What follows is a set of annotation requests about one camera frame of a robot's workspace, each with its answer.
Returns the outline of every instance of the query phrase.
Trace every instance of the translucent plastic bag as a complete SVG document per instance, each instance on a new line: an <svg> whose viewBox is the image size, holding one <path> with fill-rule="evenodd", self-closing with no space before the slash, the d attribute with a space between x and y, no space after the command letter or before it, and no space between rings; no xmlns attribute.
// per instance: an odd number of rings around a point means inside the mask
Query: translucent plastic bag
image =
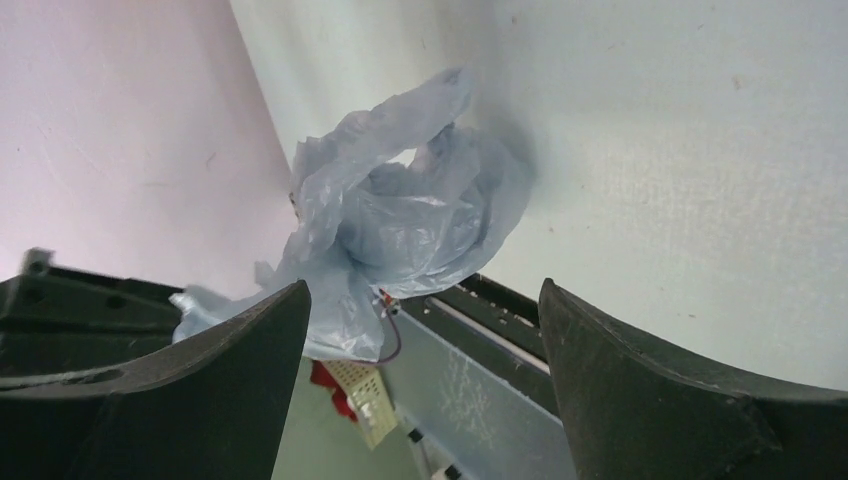
<svg viewBox="0 0 848 480"><path fill-rule="evenodd" d="M176 295L184 317L174 340L302 278L312 294L304 355L377 360L376 289L407 298L457 284L494 256L527 205L526 166L497 139L454 126L470 97L470 73L446 70L299 144L292 193L300 226L279 266L257 265L262 291L246 299L199 287ZM413 148L408 167L387 163Z"/></svg>

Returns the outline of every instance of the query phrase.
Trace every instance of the white wall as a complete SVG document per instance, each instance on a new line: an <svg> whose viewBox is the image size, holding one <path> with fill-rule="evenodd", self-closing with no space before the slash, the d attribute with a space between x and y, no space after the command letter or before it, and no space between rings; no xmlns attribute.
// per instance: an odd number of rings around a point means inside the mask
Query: white wall
<svg viewBox="0 0 848 480"><path fill-rule="evenodd" d="M0 2L0 279L41 246L244 294L287 181L226 0Z"/></svg>
<svg viewBox="0 0 848 480"><path fill-rule="evenodd" d="M538 168L483 273L848 389L839 0L232 0L284 149L439 69Z"/></svg>

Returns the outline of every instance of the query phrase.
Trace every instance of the red object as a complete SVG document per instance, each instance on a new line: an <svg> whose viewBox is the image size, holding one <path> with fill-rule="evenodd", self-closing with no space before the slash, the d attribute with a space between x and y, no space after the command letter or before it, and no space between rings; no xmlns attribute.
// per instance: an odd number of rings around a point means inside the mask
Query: red object
<svg viewBox="0 0 848 480"><path fill-rule="evenodd" d="M353 409L351 409L350 405L347 404L347 394L344 393L339 382L330 375L330 371L327 370L327 367L325 367L323 363L317 360L312 361L312 375L309 376L309 381L315 385L332 390L333 395L331 398L333 406L336 407L336 411L339 415L347 417L354 422L358 421Z"/></svg>

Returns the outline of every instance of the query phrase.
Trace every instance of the wire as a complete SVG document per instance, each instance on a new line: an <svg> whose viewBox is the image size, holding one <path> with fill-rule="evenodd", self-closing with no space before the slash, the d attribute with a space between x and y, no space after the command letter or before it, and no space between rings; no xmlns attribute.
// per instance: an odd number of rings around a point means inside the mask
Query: wire
<svg viewBox="0 0 848 480"><path fill-rule="evenodd" d="M386 318L389 319L389 324L392 326L392 330L395 332L396 346L392 353L390 353L386 358L381 358L375 362L363 362L359 360L352 360L353 363L358 365L368 365L371 367L378 367L380 365L385 365L392 360L396 359L398 355L400 355L400 350L403 347L403 342L400 339L400 331L397 328L397 324L395 323L395 316L391 312L392 308L389 305L386 305Z"/></svg>

